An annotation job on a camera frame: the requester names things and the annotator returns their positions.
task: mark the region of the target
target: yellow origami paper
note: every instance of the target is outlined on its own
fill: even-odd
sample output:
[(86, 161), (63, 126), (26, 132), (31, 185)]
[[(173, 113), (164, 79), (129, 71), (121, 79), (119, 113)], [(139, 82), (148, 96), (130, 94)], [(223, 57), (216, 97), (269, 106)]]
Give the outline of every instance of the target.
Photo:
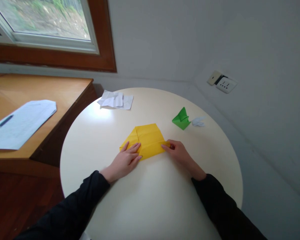
[(142, 156), (141, 160), (147, 159), (159, 153), (163, 153), (164, 150), (161, 147), (161, 144), (170, 147), (170, 143), (164, 140), (160, 129), (155, 123), (135, 127), (127, 137), (127, 139), (124, 141), (124, 143), (121, 145), (120, 150), (128, 141), (128, 148), (130, 148), (135, 143), (141, 143), (141, 146), (138, 150), (139, 155)]

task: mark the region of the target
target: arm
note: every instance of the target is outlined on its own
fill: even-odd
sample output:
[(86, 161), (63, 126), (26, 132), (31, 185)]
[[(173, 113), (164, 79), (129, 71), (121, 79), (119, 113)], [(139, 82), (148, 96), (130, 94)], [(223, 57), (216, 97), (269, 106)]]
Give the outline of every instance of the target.
[(92, 209), (109, 189), (110, 184), (98, 171), (83, 180), (80, 188), (47, 212), (21, 239), (79, 239)]
[(207, 174), (201, 181), (192, 178), (192, 182), (222, 239), (266, 239), (214, 176)]
[(110, 183), (128, 175), (142, 156), (137, 150), (140, 144), (127, 150), (122, 148), (111, 165), (102, 171), (94, 171), (83, 180), (80, 188), (47, 212), (28, 230), (17, 236), (23, 239), (79, 239), (88, 224), (91, 212), (110, 188)]
[(171, 147), (162, 145), (171, 157), (192, 176), (193, 185), (210, 220), (222, 239), (266, 239), (253, 223), (237, 208), (236, 202), (224, 191), (220, 182), (206, 174), (190, 157), (179, 141), (168, 140)]

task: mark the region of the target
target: round white table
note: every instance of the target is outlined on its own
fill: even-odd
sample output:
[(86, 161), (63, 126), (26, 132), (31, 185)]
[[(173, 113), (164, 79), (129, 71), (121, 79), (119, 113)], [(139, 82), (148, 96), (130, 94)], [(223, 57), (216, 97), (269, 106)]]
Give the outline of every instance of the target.
[[(94, 170), (108, 166), (135, 126), (156, 123), (165, 140), (183, 142), (192, 158), (214, 175), (242, 205), (243, 184), (236, 154), (218, 124), (192, 102), (152, 88), (119, 90), (133, 95), (131, 110), (86, 107), (63, 144), (60, 174), (64, 196)], [(184, 131), (172, 119), (185, 107), (189, 120), (206, 116), (204, 127)], [(96, 207), (86, 232), (91, 239), (220, 239), (189, 175), (166, 152), (139, 162)]]

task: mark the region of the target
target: window glass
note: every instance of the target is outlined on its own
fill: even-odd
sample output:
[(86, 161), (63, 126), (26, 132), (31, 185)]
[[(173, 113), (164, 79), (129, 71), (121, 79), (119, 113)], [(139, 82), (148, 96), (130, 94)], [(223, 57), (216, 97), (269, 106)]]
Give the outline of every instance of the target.
[(0, 0), (14, 32), (89, 40), (80, 0)]

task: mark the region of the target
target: wall socket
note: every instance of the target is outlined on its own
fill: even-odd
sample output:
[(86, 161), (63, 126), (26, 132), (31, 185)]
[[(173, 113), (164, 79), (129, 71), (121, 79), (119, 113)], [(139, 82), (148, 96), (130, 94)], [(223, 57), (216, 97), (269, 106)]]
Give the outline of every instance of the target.
[(233, 81), (230, 78), (223, 77), (220, 79), (220, 81), (217, 84), (217, 88), (225, 93), (229, 93), (234, 89), (234, 87), (237, 85), (237, 82)]
[(215, 82), (222, 77), (222, 74), (218, 71), (214, 71), (211, 76), (209, 77), (207, 83), (209, 83), (211, 86), (215, 84)]

